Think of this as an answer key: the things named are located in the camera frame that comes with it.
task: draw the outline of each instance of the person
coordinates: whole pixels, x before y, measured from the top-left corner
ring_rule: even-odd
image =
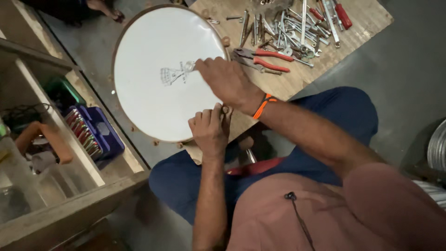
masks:
[[[222,117],[220,104],[197,112],[189,126],[202,165],[182,151],[149,176],[153,193],[193,225],[193,250],[445,249],[445,211],[368,147],[378,118],[363,91],[339,87],[287,103],[236,62],[196,68],[224,104],[296,147],[263,173],[225,174],[231,113]]]
[[[94,11],[110,17],[115,22],[122,23],[124,14],[110,7],[106,0],[21,0],[48,15],[80,27],[82,20],[87,19]]]

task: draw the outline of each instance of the hand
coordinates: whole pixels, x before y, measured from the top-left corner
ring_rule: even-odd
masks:
[[[226,114],[222,114],[221,109],[222,105],[217,103],[213,110],[197,112],[188,121],[194,140],[203,152],[203,161],[224,159],[233,108],[229,107]]]
[[[259,108],[265,93],[249,80],[238,62],[228,62],[221,57],[199,59],[195,68],[225,104],[250,116]]]

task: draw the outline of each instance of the pink shirt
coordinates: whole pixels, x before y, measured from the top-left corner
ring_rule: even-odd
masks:
[[[382,164],[359,167],[339,188],[280,173],[251,185],[238,200],[231,251],[446,250],[446,213],[411,180]]]

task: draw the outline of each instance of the red-handled pliers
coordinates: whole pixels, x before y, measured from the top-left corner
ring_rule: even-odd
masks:
[[[262,50],[260,48],[257,49],[256,51],[252,51],[252,50],[245,49],[245,48],[236,48],[236,49],[234,49],[234,52],[237,55],[239,55],[240,57],[252,59],[254,64],[259,64],[259,65],[262,65],[268,69],[275,70],[275,71],[289,72],[289,69],[286,67],[280,67],[277,65],[267,63],[256,56],[275,57],[275,58],[283,59],[283,60],[286,60],[289,62],[294,61],[294,59],[292,57],[289,57],[289,56],[286,56],[286,55],[283,55],[283,54],[280,54],[277,52],[273,52],[273,51]]]

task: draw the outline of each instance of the wooden cabinet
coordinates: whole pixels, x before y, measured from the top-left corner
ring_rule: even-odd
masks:
[[[0,188],[15,187],[28,203],[26,214],[2,222],[1,250],[48,250],[109,214],[146,182],[149,167],[101,104],[33,11],[17,0],[0,1],[0,111],[18,105],[51,104],[42,84],[65,76],[88,106],[98,106],[125,145],[122,155],[99,170],[59,111],[42,112],[56,129],[73,161],[44,176],[33,174],[11,138],[0,141],[9,155],[0,162]]]

